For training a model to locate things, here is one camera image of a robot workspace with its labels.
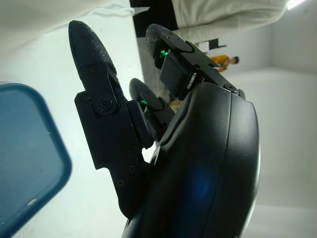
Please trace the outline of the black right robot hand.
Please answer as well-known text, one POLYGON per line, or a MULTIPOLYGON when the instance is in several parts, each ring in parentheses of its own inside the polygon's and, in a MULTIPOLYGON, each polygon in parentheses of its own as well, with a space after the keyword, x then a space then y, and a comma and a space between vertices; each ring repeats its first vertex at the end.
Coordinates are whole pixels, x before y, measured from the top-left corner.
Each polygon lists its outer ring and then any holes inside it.
POLYGON ((152 24, 146 43, 178 111, 140 80, 127 100, 95 32, 73 20, 72 57, 85 90, 75 98, 96 169, 109 170, 125 238, 238 238, 260 175, 254 105, 195 45, 152 24))

